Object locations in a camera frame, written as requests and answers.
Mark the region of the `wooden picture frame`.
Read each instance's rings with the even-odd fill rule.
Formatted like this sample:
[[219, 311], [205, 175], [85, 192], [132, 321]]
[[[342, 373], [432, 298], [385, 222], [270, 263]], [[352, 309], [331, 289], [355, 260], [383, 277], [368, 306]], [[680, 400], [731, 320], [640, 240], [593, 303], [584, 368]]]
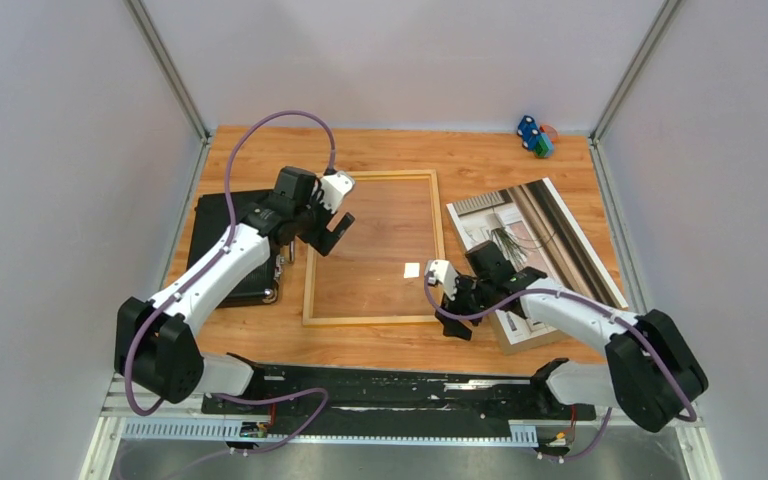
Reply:
[[341, 210], [353, 224], [328, 255], [307, 255], [303, 325], [434, 322], [423, 273], [428, 261], [446, 256], [436, 172], [351, 176], [355, 187]]

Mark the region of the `photo print board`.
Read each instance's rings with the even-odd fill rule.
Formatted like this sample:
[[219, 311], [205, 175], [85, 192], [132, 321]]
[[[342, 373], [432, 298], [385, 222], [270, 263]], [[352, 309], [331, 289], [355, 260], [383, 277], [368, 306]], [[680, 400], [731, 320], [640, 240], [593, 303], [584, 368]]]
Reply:
[[461, 245], [494, 242], [515, 269], [533, 267], [579, 294], [614, 308], [628, 302], [548, 178], [451, 202]]

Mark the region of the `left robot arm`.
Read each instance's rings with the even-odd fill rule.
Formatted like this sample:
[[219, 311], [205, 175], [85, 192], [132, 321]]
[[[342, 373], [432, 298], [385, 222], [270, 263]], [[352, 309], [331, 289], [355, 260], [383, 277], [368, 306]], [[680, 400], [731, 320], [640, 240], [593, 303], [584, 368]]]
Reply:
[[131, 408], [138, 407], [133, 394], [140, 386], [169, 403], [220, 394], [243, 413], [258, 411], [267, 389], [254, 366], [201, 352], [196, 336], [231, 291], [282, 247], [300, 240], [328, 255], [354, 221], [345, 214], [328, 227], [355, 185], [344, 171], [319, 177], [285, 167], [256, 201], [237, 208], [227, 196], [230, 224], [216, 243], [171, 285], [147, 300], [131, 297], [117, 312], [114, 370], [125, 378]]

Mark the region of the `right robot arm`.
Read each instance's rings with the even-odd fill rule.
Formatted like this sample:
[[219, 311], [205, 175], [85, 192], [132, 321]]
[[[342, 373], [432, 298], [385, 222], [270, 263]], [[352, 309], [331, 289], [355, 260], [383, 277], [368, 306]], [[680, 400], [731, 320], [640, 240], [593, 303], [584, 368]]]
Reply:
[[466, 339], [470, 324], [510, 312], [569, 335], [605, 360], [602, 365], [557, 360], [544, 366], [541, 382], [530, 392], [537, 413], [552, 418], [578, 404], [620, 409], [653, 433], [674, 420], [698, 420], [694, 402], [709, 381], [668, 314], [622, 310], [579, 294], [539, 269], [516, 269], [491, 241], [466, 257], [469, 274], [442, 259], [429, 261], [425, 269], [424, 288], [442, 290], [441, 299], [429, 303], [445, 335]]

